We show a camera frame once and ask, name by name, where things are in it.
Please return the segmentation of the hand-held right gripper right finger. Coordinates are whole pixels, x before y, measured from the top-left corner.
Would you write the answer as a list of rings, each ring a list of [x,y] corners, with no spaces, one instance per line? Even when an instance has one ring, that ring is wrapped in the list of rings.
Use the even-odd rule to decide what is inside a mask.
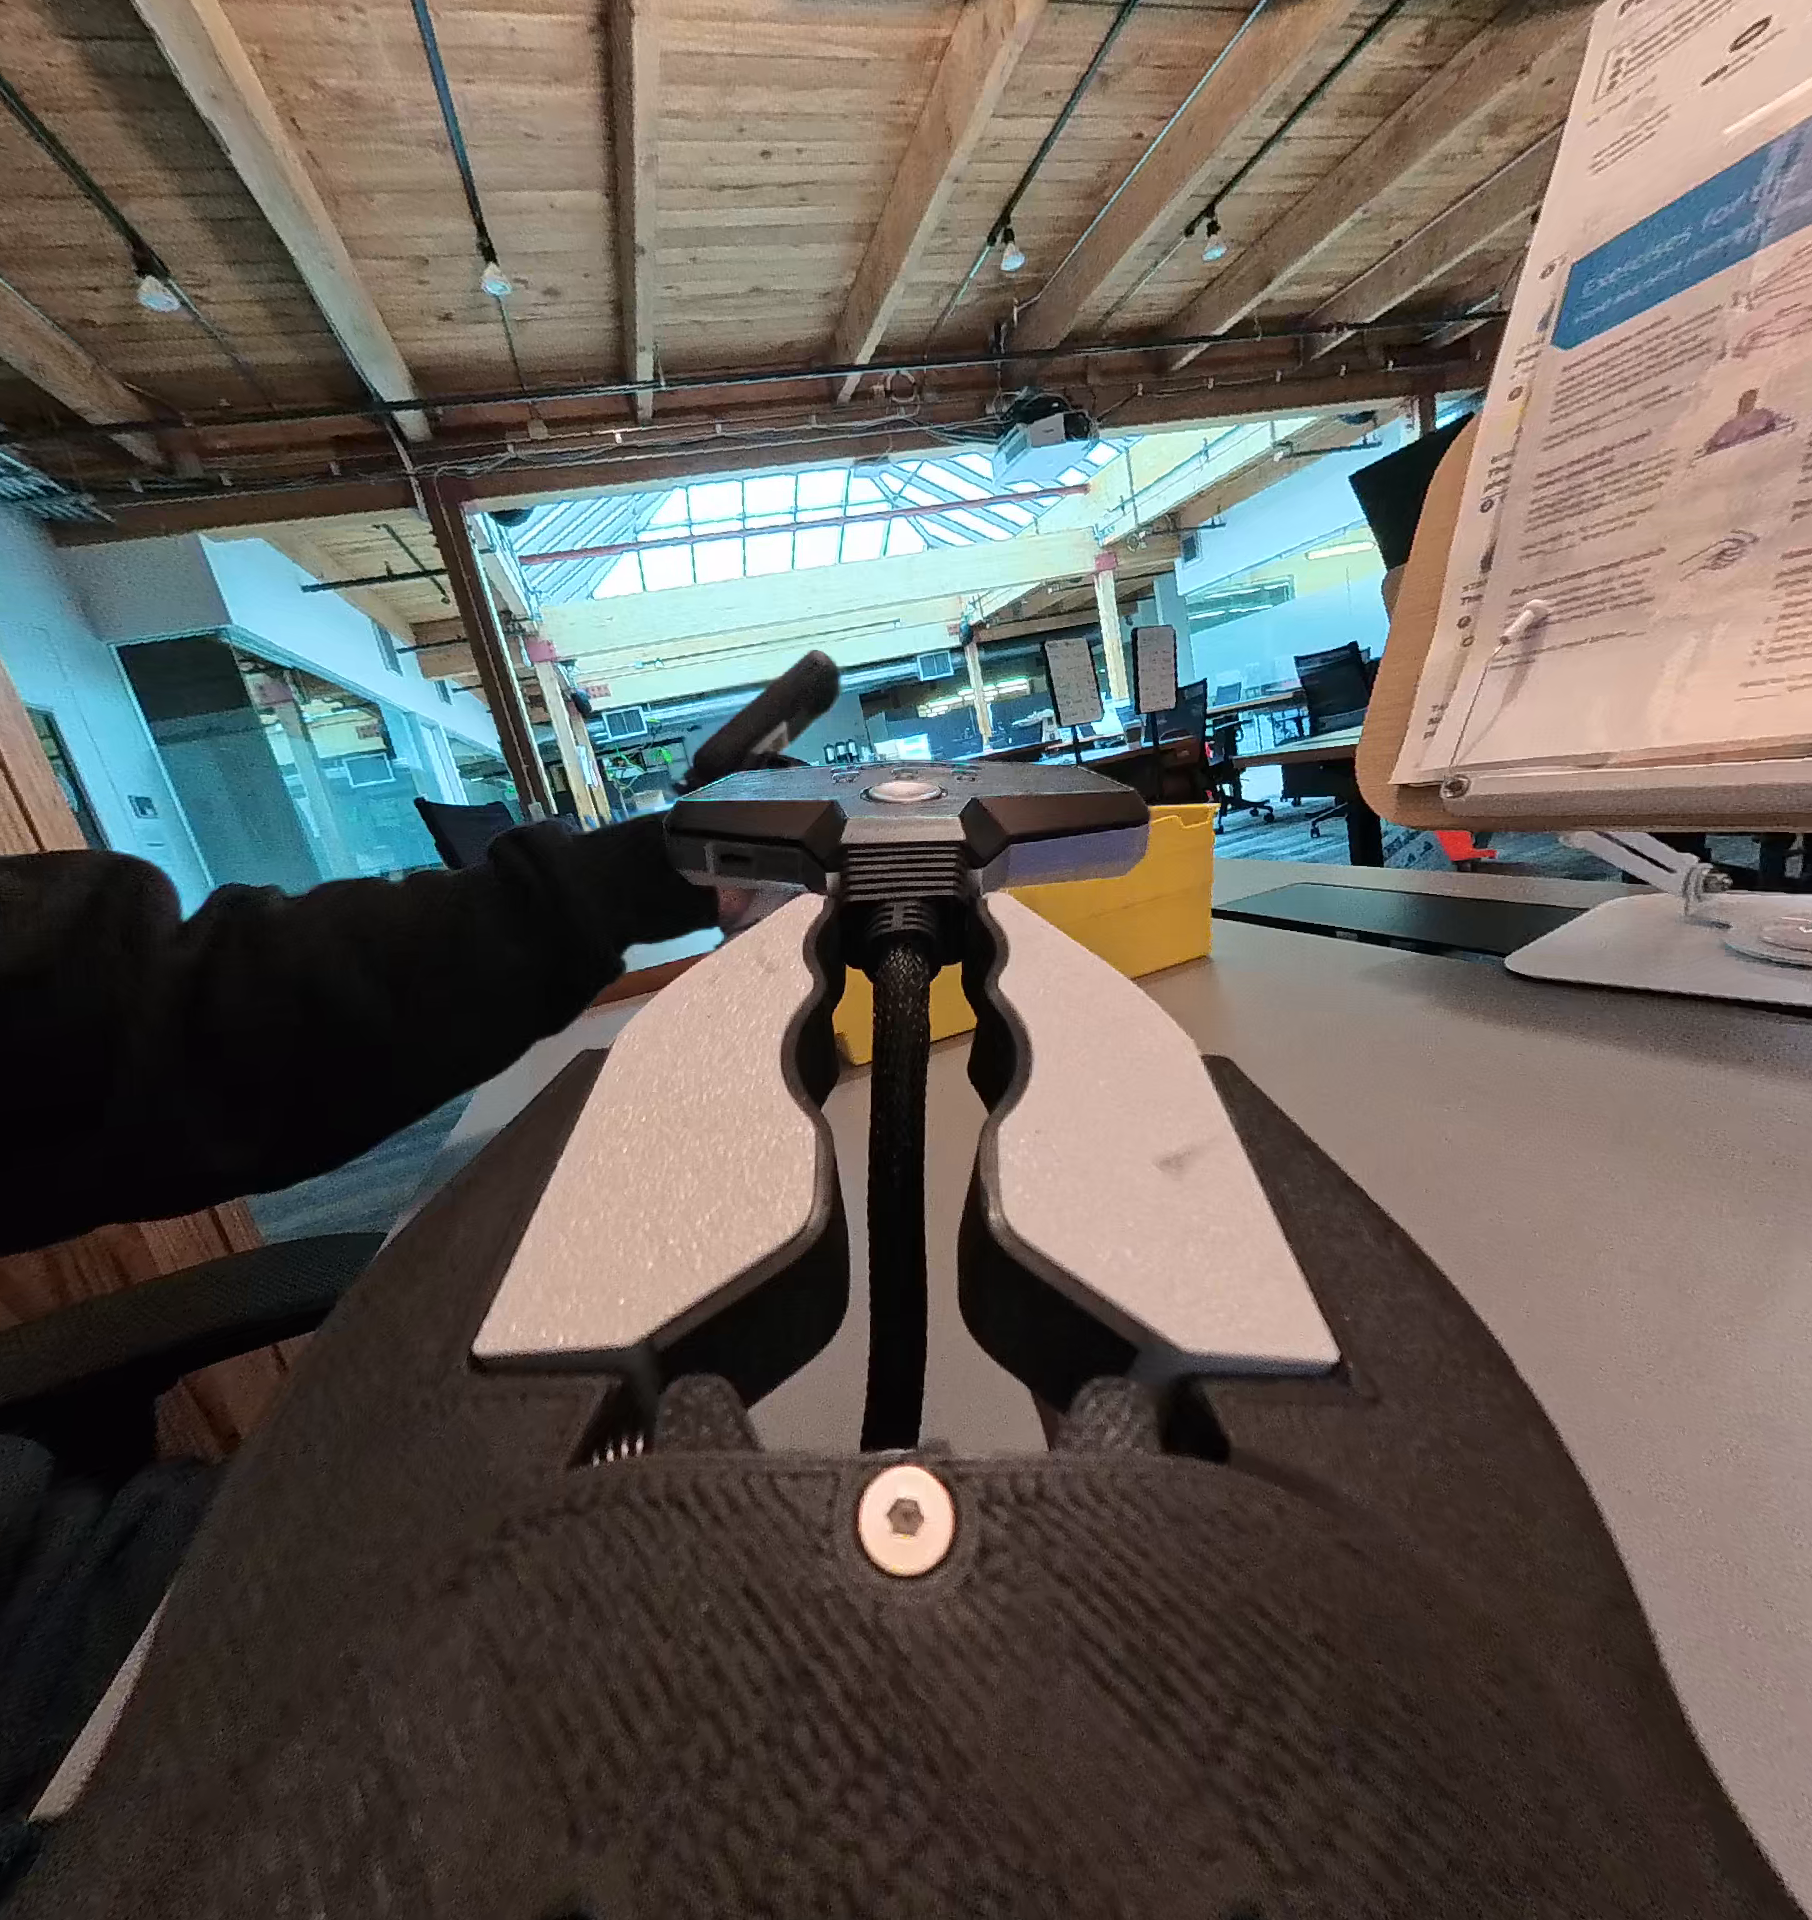
[[[982,1107],[958,1242],[965,1332],[1046,1411],[1095,1380],[1170,1402],[1338,1380],[1341,1352],[1191,1036],[1009,891],[961,984]]]

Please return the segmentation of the black monitor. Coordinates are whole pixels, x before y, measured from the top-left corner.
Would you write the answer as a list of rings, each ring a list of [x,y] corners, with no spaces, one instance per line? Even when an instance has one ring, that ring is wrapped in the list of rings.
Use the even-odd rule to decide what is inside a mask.
[[[1385,571],[1409,560],[1430,484],[1452,443],[1476,424],[1476,411],[1461,414],[1350,471],[1350,491]]]

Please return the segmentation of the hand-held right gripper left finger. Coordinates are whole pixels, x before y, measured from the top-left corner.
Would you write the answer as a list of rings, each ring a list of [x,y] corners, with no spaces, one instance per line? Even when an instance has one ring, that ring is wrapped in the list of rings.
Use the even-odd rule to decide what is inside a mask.
[[[618,1378],[643,1404],[713,1375],[756,1404],[831,1343],[843,984],[831,902],[802,891],[627,1019],[478,1323],[479,1370]]]

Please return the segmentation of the black office chair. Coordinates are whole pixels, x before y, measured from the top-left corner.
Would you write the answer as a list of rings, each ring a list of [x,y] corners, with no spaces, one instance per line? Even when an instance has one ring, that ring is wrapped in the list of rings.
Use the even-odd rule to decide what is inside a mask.
[[[106,1487],[229,1458],[385,1235],[327,1231],[205,1260],[0,1332],[0,1440]]]

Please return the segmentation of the wooden document stand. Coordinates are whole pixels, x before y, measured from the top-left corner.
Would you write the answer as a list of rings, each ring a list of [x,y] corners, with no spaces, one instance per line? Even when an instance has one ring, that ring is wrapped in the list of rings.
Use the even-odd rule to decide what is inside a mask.
[[[1602,4],[1465,448],[1402,569],[1359,792],[1640,877],[1506,957],[1812,1011],[1812,4]]]

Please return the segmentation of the ceiling projector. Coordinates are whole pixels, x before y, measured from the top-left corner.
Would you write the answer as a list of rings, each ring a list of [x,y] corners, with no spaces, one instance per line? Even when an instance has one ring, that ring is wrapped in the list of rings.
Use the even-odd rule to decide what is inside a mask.
[[[1060,394],[1034,388],[1008,404],[991,443],[991,481],[999,493],[1049,485],[1100,439],[1093,414]]]

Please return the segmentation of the person's left forearm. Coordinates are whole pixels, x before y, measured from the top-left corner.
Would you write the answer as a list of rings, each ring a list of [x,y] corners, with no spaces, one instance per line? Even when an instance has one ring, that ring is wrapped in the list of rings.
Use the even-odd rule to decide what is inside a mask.
[[[0,855],[0,1258],[338,1172],[742,905],[653,816],[193,913],[121,851]]]

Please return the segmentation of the black hdmi switch box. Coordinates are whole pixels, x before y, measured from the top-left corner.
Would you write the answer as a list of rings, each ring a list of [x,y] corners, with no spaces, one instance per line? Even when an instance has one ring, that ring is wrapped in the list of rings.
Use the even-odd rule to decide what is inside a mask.
[[[963,759],[735,772],[664,833],[694,882],[868,905],[1124,875],[1149,826],[1139,792],[1082,764]]]

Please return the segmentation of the yellow plastic bin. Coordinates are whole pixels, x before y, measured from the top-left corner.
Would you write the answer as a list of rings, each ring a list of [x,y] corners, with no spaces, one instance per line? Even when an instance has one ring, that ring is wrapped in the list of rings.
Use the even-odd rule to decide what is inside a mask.
[[[1124,874],[1014,885],[1014,897],[1127,978],[1205,957],[1211,948],[1211,890],[1218,806],[1152,806],[1143,855]],[[831,1016],[841,1064],[873,1057],[873,996],[865,971],[847,967]],[[927,992],[927,1037],[946,1041],[975,1025],[961,966],[946,966]]]

